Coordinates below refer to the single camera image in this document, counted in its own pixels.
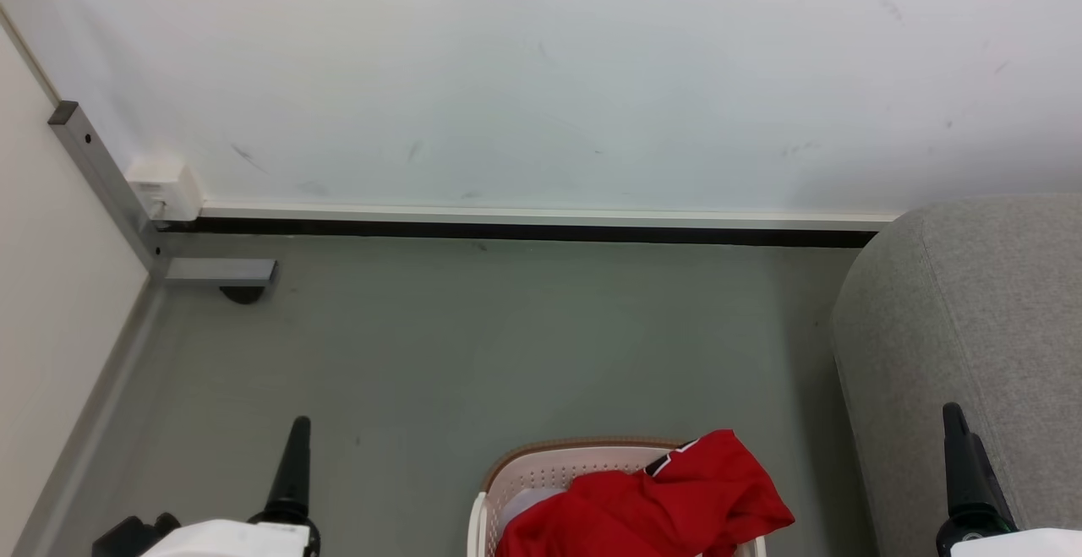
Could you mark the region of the white wall socket box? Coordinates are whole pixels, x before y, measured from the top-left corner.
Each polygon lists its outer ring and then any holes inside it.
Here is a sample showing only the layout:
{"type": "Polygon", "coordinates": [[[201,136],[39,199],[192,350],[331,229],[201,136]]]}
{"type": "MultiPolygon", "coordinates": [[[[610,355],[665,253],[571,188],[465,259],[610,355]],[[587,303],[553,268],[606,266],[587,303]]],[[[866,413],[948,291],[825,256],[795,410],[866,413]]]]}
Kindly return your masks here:
{"type": "Polygon", "coordinates": [[[144,159],[124,173],[151,221],[196,221],[204,193],[189,165],[177,159],[144,159]]]}

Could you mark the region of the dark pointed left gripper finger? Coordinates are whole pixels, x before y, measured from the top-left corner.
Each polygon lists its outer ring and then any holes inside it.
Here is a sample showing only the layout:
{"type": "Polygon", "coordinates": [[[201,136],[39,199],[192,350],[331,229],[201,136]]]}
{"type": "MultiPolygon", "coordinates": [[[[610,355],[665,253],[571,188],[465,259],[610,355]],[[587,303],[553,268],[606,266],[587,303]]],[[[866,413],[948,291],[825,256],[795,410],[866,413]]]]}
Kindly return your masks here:
{"type": "Polygon", "coordinates": [[[127,517],[93,542],[91,557],[142,557],[179,527],[179,519],[170,512],[162,512],[151,523],[127,517]]]}
{"type": "Polygon", "coordinates": [[[311,429],[309,416],[294,419],[265,506],[250,522],[306,527],[309,542],[303,557],[320,557],[320,530],[309,518],[311,429]]]}

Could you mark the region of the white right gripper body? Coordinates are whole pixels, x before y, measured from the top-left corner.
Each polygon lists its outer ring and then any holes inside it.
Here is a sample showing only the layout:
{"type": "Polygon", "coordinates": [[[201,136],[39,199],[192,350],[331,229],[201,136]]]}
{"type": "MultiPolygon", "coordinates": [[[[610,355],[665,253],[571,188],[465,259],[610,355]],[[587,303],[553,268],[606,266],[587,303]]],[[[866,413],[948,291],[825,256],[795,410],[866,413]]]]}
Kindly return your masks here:
{"type": "Polygon", "coordinates": [[[1082,531],[1040,527],[952,546],[950,557],[1082,557],[1082,531]]]}

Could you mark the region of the grey fabric sofa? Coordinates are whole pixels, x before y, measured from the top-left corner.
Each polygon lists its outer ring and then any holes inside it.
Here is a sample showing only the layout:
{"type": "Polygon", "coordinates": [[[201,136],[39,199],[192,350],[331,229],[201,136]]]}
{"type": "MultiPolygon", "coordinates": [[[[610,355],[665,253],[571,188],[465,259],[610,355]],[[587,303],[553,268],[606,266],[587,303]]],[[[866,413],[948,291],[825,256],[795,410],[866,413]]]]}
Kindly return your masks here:
{"type": "Polygon", "coordinates": [[[1082,194],[903,214],[855,258],[831,329],[880,557],[936,556],[950,402],[1018,526],[1082,530],[1082,194]]]}

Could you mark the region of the grey metal frame post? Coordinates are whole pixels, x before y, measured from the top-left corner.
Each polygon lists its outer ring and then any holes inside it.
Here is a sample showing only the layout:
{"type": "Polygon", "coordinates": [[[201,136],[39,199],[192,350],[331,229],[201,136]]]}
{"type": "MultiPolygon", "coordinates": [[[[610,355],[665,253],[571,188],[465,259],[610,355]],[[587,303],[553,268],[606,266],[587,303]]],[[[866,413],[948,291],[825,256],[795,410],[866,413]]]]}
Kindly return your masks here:
{"type": "Polygon", "coordinates": [[[278,275],[274,258],[190,258],[170,252],[161,233],[113,161],[111,154],[79,103],[61,100],[47,125],[57,136],[98,201],[111,215],[151,280],[163,286],[270,287],[278,275]]]}

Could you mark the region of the grey baseboard strip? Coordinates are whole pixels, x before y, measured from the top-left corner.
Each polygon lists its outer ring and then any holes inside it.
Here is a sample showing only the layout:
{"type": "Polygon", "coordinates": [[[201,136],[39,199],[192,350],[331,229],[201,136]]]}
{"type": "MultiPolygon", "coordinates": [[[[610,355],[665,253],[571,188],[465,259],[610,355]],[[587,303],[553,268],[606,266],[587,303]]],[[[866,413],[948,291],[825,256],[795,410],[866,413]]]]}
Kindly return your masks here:
{"type": "Polygon", "coordinates": [[[151,326],[164,299],[164,287],[149,280],[138,293],[131,314],[118,335],[111,356],[101,371],[93,392],[74,425],[57,465],[50,473],[30,518],[24,525],[11,557],[49,557],[85,480],[98,446],[113,421],[131,374],[150,339],[151,326]]]}

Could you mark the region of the black baseboard strip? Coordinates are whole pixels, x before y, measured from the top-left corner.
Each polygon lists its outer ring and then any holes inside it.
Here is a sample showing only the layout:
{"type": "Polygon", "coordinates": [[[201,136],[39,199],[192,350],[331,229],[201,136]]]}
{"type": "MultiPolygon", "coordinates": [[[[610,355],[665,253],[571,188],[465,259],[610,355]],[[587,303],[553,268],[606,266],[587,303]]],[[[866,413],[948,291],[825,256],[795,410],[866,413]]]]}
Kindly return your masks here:
{"type": "Polygon", "coordinates": [[[167,221],[162,233],[220,236],[341,236],[443,238],[588,243],[752,246],[753,248],[865,248],[876,233],[749,228],[647,228],[438,223],[408,221],[309,221],[309,218],[197,218],[167,221]]]}

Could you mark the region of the white cloth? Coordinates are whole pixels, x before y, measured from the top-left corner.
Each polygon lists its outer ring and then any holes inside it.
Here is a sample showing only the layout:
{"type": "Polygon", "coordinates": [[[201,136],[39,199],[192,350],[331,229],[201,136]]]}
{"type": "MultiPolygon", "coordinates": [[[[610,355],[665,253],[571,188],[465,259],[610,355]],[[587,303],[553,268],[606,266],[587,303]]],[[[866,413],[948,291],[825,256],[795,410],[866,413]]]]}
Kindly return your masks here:
{"type": "Polygon", "coordinates": [[[544,544],[575,530],[580,518],[579,499],[568,489],[527,489],[510,500],[501,540],[509,543],[544,544]]]}

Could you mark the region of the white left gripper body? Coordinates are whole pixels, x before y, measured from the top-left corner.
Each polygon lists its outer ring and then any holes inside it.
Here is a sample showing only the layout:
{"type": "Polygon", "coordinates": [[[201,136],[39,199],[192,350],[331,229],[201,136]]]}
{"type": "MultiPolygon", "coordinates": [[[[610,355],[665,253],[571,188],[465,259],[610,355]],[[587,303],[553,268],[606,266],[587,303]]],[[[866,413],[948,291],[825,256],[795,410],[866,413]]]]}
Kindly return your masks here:
{"type": "Polygon", "coordinates": [[[304,557],[311,527],[233,520],[179,527],[140,557],[304,557]]]}

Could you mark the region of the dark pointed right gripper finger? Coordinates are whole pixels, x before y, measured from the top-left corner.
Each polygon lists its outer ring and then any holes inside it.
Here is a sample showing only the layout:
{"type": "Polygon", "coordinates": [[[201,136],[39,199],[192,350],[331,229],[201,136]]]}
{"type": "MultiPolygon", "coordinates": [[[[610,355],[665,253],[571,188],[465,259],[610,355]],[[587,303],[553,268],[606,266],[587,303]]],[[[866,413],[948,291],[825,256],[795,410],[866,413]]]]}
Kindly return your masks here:
{"type": "Polygon", "coordinates": [[[948,517],[936,534],[938,557],[961,542],[1018,531],[981,437],[956,402],[944,405],[944,476],[948,517]]]}

